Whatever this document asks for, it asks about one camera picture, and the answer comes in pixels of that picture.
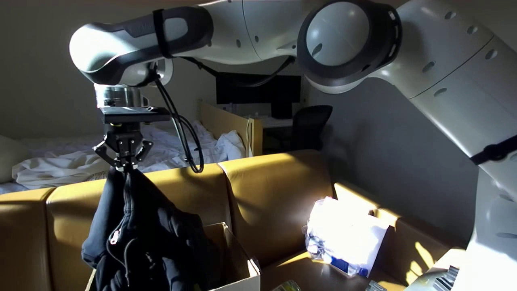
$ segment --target box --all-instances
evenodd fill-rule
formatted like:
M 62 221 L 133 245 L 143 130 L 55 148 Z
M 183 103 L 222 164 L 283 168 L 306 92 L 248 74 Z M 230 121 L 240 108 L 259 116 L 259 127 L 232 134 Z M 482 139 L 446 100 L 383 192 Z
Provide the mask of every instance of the box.
M 230 226 L 227 223 L 209 224 L 206 234 L 217 244 L 222 255 L 222 284 L 212 291 L 261 291 L 261 269 L 236 240 Z M 96 269 L 86 284 L 86 291 L 91 289 L 94 278 Z

